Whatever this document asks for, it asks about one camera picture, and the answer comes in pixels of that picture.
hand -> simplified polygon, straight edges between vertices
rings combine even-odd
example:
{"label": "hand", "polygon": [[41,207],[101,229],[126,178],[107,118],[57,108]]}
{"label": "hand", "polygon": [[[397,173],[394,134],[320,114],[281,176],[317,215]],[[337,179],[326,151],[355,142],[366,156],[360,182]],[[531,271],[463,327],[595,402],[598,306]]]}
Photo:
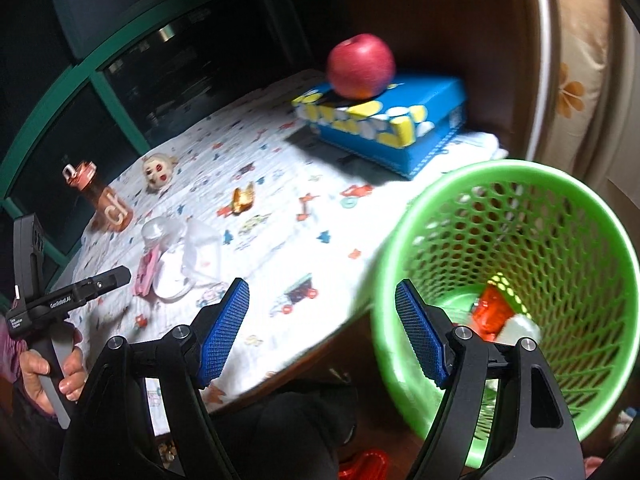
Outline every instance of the hand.
{"label": "hand", "polygon": [[[81,333],[78,332],[78,329],[74,330],[74,344],[81,341]],[[53,406],[49,402],[38,376],[49,373],[49,363],[35,352],[28,350],[20,354],[20,370],[22,370],[24,391],[41,410],[53,415],[55,413]],[[62,371],[66,377],[60,381],[60,392],[71,401],[78,400],[86,382],[86,371],[82,366],[82,351],[77,346],[62,363]]]}

pink toy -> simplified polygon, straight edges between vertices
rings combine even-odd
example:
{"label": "pink toy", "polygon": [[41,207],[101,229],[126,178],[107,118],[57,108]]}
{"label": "pink toy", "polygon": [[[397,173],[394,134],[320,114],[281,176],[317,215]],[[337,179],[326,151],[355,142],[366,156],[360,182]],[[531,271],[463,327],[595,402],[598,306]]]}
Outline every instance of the pink toy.
{"label": "pink toy", "polygon": [[144,298],[151,291],[151,283],[154,280],[160,256],[160,245],[155,245],[140,258],[136,283],[133,285],[134,296]]}

doll head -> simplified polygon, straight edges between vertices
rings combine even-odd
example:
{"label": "doll head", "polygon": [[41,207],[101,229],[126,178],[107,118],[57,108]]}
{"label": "doll head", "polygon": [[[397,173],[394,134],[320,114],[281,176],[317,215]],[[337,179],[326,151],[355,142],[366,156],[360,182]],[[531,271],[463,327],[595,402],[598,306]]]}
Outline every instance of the doll head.
{"label": "doll head", "polygon": [[174,156],[154,153],[142,157],[142,171],[150,189],[158,190],[169,184],[174,176],[174,167],[178,160]]}

black gripper frame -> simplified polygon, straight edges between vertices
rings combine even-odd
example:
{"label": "black gripper frame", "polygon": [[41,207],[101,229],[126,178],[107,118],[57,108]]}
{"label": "black gripper frame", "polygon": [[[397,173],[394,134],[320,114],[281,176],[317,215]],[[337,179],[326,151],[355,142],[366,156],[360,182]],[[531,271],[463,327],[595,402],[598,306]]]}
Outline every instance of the black gripper frame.
{"label": "black gripper frame", "polygon": [[[423,305],[427,319],[441,309]],[[455,480],[465,466],[487,379],[498,379],[484,460],[466,480],[584,480],[582,450],[558,383],[537,343],[485,342],[467,327],[431,324],[455,364],[408,480]]]}
{"label": "black gripper frame", "polygon": [[186,477],[239,480],[198,392],[202,344],[224,301],[202,308],[190,326],[177,326],[159,340],[130,344],[114,336],[107,342],[67,430],[60,480],[184,480],[162,466],[145,378],[160,382]]}

green basket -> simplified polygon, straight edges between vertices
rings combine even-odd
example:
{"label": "green basket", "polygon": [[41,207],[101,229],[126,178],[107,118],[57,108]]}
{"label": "green basket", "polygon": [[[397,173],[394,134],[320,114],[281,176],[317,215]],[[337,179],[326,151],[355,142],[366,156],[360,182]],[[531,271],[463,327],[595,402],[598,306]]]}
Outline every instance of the green basket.
{"label": "green basket", "polygon": [[[540,347],[582,440],[612,409],[636,362],[639,275],[621,223],[569,175],[519,160],[452,172],[414,201],[380,261],[372,329],[389,393],[425,438],[442,391],[422,374],[404,333],[396,284],[411,279],[424,301],[465,322],[494,282],[542,329]],[[494,405],[486,388],[469,467],[482,462]]]}

